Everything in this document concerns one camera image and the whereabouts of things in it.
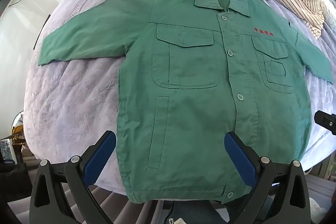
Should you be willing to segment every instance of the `metal screw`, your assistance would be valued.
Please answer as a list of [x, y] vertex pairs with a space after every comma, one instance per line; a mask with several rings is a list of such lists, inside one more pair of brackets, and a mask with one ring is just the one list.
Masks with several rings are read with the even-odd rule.
[[296, 166], [296, 167], [300, 167], [300, 162], [298, 160], [295, 160], [293, 161], [293, 164]]
[[47, 160], [42, 160], [42, 161], [40, 162], [40, 165], [41, 165], [41, 166], [45, 166], [45, 165], [47, 165], [47, 163], [48, 163]]
[[267, 158], [267, 157], [262, 157], [262, 158], [261, 158], [261, 161], [262, 161], [263, 163], [265, 163], [265, 164], [268, 164], [268, 163], [269, 163], [269, 158]]
[[76, 162], [78, 162], [79, 161], [79, 157], [78, 156], [73, 156], [72, 158], [71, 158], [71, 162], [73, 162], [73, 163], [76, 163]]

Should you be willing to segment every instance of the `green work shirt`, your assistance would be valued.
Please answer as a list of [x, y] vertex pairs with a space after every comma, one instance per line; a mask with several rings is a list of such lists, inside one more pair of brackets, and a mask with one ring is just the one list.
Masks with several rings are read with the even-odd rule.
[[136, 203], [248, 193], [224, 135], [300, 160], [305, 66], [332, 80], [323, 53], [261, 0], [106, 0], [47, 36], [39, 65], [121, 55], [117, 157]]

